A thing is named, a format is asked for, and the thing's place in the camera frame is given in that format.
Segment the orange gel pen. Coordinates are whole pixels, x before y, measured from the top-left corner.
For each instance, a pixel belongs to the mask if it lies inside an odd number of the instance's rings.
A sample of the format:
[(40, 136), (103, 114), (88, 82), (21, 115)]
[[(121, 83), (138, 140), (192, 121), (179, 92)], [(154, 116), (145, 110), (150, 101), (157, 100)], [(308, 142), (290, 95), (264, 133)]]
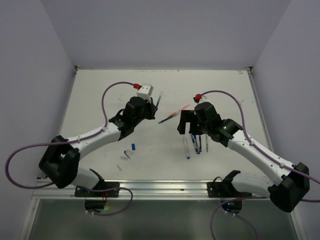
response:
[(168, 117), (174, 117), (174, 116), (176, 116), (178, 113), (180, 113), (182, 110), (185, 110), (185, 109), (188, 108), (189, 106), (190, 106), (190, 104), (187, 104), (187, 105), (181, 107), (179, 110), (171, 113)]

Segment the grey clear pen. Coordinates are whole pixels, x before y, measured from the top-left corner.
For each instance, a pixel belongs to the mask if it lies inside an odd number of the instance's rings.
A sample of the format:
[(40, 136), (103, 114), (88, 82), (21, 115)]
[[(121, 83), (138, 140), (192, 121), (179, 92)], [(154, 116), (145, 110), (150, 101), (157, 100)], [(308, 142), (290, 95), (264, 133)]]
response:
[(206, 152), (208, 153), (209, 152), (209, 139), (208, 139), (207, 134), (205, 135), (205, 149), (206, 149)]

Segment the teal dark gel pen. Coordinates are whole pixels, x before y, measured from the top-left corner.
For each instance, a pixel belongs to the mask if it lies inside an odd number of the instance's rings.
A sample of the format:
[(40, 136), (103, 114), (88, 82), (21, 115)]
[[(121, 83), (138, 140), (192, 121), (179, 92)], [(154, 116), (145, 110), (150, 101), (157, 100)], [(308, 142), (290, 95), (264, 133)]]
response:
[(167, 118), (165, 118), (165, 119), (163, 119), (163, 120), (159, 121), (159, 122), (158, 122), (158, 124), (162, 124), (162, 123), (164, 123), (164, 122), (166, 122), (166, 121), (168, 121), (168, 120), (172, 119), (173, 117), (174, 117), (174, 115), (170, 115), (170, 116), (168, 116)]

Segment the blue clear gel pen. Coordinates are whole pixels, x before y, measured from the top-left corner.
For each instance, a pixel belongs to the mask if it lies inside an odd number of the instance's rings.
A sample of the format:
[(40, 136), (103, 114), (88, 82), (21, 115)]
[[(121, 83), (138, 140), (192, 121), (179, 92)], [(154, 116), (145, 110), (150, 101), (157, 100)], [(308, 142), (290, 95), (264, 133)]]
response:
[(196, 154), (200, 154), (200, 149), (199, 149), (199, 146), (198, 146), (198, 142), (197, 142), (196, 136), (192, 134), (191, 135), (191, 139), (192, 139), (193, 146), (194, 146)]

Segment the blue cap marker pen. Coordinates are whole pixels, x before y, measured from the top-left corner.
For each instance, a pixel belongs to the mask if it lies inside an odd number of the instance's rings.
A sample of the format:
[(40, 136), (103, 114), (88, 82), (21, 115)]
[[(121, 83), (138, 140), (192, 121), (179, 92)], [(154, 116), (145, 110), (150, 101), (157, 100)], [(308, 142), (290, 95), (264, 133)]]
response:
[(189, 160), (190, 159), (190, 151), (189, 151), (188, 141), (187, 141), (187, 138), (185, 135), (182, 136), (182, 140), (183, 140), (183, 146), (184, 146), (186, 158)]

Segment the dark blue grip pen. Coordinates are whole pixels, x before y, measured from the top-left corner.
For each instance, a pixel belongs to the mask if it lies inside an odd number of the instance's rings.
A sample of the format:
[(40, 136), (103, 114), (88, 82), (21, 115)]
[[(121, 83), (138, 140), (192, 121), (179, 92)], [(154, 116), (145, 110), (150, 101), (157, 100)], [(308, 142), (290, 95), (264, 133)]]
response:
[(197, 143), (197, 139), (196, 139), (196, 136), (195, 135), (191, 135), (192, 136), (192, 139), (193, 139), (193, 142), (194, 142), (194, 145), (196, 148), (198, 148), (198, 143)]

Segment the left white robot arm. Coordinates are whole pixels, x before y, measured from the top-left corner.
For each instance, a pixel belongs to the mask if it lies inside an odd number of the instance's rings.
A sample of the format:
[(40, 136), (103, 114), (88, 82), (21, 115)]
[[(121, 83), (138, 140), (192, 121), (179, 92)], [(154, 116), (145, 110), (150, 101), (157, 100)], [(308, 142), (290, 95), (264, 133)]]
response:
[(106, 125), (77, 138), (60, 135), (53, 138), (38, 166), (59, 189), (75, 185), (85, 188), (92, 196), (99, 196), (104, 190), (103, 178), (93, 169), (80, 168), (80, 160), (107, 144), (126, 138), (143, 120), (154, 120), (157, 110), (152, 98), (131, 97), (125, 108)]

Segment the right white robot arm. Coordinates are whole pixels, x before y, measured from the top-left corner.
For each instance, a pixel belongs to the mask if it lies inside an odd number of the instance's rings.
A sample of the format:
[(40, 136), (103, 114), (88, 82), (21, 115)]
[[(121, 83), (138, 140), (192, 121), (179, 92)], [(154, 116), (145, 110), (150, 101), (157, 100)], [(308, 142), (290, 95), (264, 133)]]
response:
[(191, 135), (208, 135), (214, 142), (235, 151), (263, 172), (262, 176), (240, 170), (231, 171), (220, 182), (208, 182), (210, 198), (244, 198), (258, 195), (271, 200), (280, 210), (290, 213), (310, 190), (309, 168), (293, 164), (246, 136), (243, 127), (232, 119), (222, 119), (209, 102), (193, 110), (182, 110), (177, 127)]

